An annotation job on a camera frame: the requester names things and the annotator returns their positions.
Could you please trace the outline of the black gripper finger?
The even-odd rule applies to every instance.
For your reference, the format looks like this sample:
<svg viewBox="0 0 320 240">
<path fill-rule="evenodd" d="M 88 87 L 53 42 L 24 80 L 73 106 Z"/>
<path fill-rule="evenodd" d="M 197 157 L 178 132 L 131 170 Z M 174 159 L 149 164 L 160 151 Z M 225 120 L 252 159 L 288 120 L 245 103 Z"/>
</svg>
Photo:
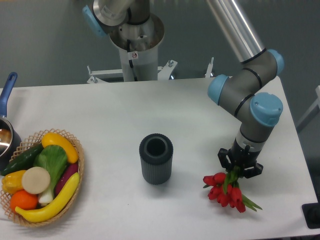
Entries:
<svg viewBox="0 0 320 240">
<path fill-rule="evenodd" d="M 224 168 L 227 172 L 233 170 L 235 162 L 231 153 L 231 149 L 220 148 L 217 156 L 222 168 Z"/>
<path fill-rule="evenodd" d="M 260 163 L 256 163 L 254 166 L 244 168 L 240 171 L 239 177 L 250 179 L 256 177 L 262 173 L 264 166 Z"/>
</svg>

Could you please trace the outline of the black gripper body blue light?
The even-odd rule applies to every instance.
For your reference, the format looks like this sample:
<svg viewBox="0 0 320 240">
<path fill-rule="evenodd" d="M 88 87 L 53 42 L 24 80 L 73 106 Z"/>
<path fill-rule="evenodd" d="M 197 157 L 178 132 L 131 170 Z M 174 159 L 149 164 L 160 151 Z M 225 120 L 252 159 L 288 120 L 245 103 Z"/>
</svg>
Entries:
<svg viewBox="0 0 320 240">
<path fill-rule="evenodd" d="M 228 157 L 231 165 L 242 169 L 253 168 L 257 163 L 260 151 L 251 151 L 249 145 L 240 146 L 236 141 L 228 151 Z"/>
</svg>

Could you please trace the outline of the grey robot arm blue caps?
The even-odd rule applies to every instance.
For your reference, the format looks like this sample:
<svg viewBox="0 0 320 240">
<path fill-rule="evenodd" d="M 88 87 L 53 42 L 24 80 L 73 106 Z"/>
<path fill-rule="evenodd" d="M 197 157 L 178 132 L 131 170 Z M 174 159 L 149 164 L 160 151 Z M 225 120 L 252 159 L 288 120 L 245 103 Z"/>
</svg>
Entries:
<svg viewBox="0 0 320 240">
<path fill-rule="evenodd" d="M 227 171 L 252 178 L 263 171 L 257 157 L 283 112 L 282 101 L 262 88 L 282 72 L 284 60 L 277 51 L 265 48 L 235 0 L 207 4 L 242 64 L 234 76 L 216 76 L 207 90 L 213 102 L 241 122 L 232 147 L 220 149 L 218 158 Z M 118 48 L 126 82 L 160 79 L 158 46 L 165 31 L 162 21 L 150 12 L 149 1 L 95 0 L 82 13 L 96 35 L 109 35 Z"/>
</svg>

